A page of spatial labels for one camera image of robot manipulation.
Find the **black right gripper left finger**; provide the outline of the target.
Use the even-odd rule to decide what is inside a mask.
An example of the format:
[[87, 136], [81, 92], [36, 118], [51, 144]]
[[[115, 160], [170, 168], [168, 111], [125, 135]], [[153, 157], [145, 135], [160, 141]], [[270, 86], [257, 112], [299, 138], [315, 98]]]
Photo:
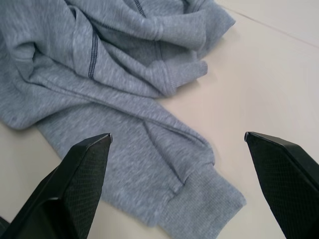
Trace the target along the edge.
[[0, 239], [87, 239], [112, 141], [105, 133], [72, 146], [11, 223], [0, 217]]

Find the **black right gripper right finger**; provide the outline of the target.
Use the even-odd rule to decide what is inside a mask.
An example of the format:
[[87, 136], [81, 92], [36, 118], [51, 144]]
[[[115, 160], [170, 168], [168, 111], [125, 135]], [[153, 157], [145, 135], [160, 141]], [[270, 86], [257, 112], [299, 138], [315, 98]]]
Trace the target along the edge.
[[286, 239], [319, 239], [319, 164], [299, 145], [246, 132], [262, 193]]

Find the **grey zip-up sweatshirt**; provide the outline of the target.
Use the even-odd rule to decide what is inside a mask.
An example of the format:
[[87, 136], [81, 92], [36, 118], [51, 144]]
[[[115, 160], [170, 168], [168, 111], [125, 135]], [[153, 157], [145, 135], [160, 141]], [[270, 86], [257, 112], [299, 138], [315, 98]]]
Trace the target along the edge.
[[148, 226], [221, 227], [245, 198], [158, 99], [206, 75], [233, 24], [214, 0], [0, 0], [0, 121], [36, 125], [61, 156], [111, 132], [106, 202]]

